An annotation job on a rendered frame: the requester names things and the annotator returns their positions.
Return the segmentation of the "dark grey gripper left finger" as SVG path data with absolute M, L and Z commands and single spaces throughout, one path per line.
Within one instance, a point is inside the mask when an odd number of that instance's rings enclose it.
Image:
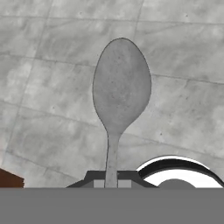
M 72 188 L 103 188 L 105 171 L 87 171 L 84 179 L 70 185 Z

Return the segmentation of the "white plate with black rim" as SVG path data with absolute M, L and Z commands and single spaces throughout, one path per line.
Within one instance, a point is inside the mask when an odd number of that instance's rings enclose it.
M 224 189 L 224 181 L 209 167 L 189 157 L 154 157 L 137 169 L 146 182 L 166 189 Z

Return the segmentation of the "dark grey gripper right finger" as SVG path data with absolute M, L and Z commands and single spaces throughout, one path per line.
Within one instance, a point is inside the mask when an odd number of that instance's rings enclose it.
M 155 185 L 143 180 L 137 171 L 118 171 L 119 188 L 156 188 Z

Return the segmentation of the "grey metal spoon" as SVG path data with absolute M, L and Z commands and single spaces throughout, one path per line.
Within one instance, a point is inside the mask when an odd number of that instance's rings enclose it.
M 123 132 L 144 112 L 151 97 L 151 73 L 139 48 L 116 38 L 103 49 L 93 79 L 94 109 L 107 132 L 104 186 L 118 187 L 118 144 Z

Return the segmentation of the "dark brown wooden block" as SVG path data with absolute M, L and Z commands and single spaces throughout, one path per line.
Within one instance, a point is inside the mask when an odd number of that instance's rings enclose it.
M 23 188 L 25 180 L 13 173 L 0 169 L 0 187 Z

